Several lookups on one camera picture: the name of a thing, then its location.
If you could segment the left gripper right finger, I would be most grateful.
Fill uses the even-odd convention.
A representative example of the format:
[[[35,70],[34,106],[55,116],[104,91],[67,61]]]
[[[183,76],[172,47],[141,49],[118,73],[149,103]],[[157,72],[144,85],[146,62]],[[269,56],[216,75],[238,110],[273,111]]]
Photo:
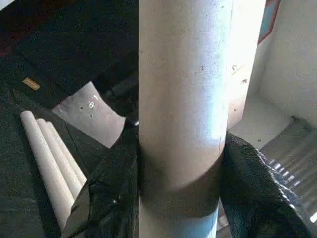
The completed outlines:
[[[220,199],[234,238],[308,238],[299,196],[249,142],[227,133]]]

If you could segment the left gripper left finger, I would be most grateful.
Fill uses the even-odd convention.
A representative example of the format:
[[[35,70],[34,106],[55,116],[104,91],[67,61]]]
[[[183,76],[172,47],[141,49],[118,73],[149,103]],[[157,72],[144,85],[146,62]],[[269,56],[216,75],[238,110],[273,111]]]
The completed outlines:
[[[123,135],[88,176],[79,192],[63,238],[132,238],[138,200],[137,142]]]

